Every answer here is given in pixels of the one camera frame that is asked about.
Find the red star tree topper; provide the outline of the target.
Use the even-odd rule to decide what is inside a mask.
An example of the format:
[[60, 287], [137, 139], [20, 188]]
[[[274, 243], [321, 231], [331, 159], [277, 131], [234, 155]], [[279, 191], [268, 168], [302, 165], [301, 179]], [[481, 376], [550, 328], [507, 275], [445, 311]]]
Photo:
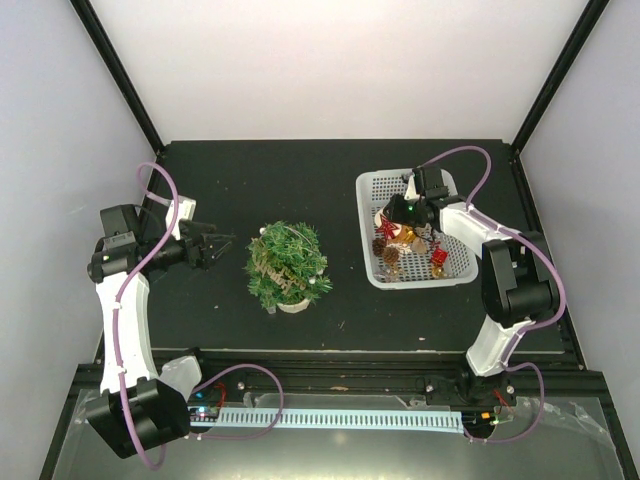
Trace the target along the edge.
[[389, 221], [384, 215], [380, 217], [375, 232], [382, 235], [386, 241], [395, 239], [401, 232], [402, 226]]

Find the gold gift box ornament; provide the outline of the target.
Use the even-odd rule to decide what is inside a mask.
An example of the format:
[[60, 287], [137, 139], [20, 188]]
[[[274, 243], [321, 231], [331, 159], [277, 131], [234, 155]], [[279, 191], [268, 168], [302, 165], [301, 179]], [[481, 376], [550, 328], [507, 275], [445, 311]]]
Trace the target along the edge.
[[398, 241], [403, 244], [411, 244], [416, 238], [414, 230], [410, 227], [403, 226], [397, 237]]

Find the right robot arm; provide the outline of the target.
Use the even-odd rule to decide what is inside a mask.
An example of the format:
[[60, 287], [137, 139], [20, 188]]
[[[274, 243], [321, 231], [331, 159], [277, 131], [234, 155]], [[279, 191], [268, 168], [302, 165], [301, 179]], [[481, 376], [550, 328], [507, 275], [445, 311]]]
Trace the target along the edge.
[[511, 230], [454, 195], [441, 170], [419, 167], [404, 177], [406, 191], [394, 194], [376, 214], [388, 242], [405, 231], [438, 232], [472, 251], [481, 262], [485, 319], [457, 374], [457, 396], [476, 403], [491, 390], [490, 378], [513, 368], [510, 358], [524, 336], [557, 322], [566, 293], [539, 232]]

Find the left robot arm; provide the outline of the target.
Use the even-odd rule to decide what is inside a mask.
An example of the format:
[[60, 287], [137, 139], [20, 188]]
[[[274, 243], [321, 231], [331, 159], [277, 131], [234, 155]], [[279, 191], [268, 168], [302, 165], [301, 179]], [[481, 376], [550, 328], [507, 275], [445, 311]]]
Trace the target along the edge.
[[189, 431], [189, 397], [214, 388], [213, 372], [194, 355], [157, 368], [148, 326], [150, 273], [185, 264], [207, 270], [234, 238], [193, 219], [196, 202], [171, 202], [166, 232], [152, 239], [132, 204], [104, 209], [104, 230], [87, 266], [103, 315], [104, 367], [99, 396], [87, 405], [87, 420], [120, 458], [176, 440]]

